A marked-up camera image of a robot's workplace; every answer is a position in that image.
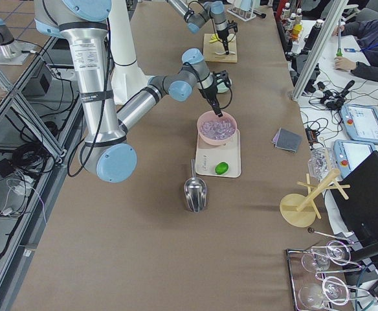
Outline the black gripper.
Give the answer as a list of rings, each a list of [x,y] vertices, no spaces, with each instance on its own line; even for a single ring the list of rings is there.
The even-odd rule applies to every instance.
[[[215,21],[216,33],[218,38],[222,41],[222,45],[226,55],[229,55],[228,36],[229,30],[238,31],[238,24],[235,21]]]
[[[226,70],[211,72],[204,80],[197,83],[200,94],[203,98],[208,100],[208,103],[218,117],[222,117],[223,114],[219,107],[219,101],[217,100],[216,95],[228,91],[231,86],[232,81]]]

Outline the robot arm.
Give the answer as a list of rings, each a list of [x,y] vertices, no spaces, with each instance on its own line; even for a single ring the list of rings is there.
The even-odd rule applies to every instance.
[[[36,1],[39,32],[66,39],[78,80],[88,134],[81,145],[81,167],[100,179],[118,183],[137,165],[127,144],[128,131],[163,97],[185,101],[194,89],[221,115],[219,83],[199,49],[188,49],[175,75],[147,76],[137,63],[125,1]]]
[[[194,34],[208,21],[212,20],[217,40],[222,43],[225,54],[230,55],[230,30],[232,29],[234,33],[237,33],[238,24],[235,21],[229,21],[227,19],[225,6],[222,1],[205,2],[204,4],[195,1],[195,3],[201,6],[198,13],[191,9],[190,5],[186,4],[184,1],[170,0],[166,2],[183,17],[188,29]]]

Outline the person hand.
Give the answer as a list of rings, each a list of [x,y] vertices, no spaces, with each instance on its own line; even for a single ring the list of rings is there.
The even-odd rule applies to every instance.
[[[343,56],[336,56],[334,58],[334,68],[343,71],[353,71],[357,68],[357,62],[353,62]]]

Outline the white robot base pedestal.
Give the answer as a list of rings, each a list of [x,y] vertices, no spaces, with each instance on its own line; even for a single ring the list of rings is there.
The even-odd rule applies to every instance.
[[[109,13],[111,54],[115,68],[111,85],[116,104],[125,104],[148,85],[148,76],[139,67],[125,1],[114,0]]]

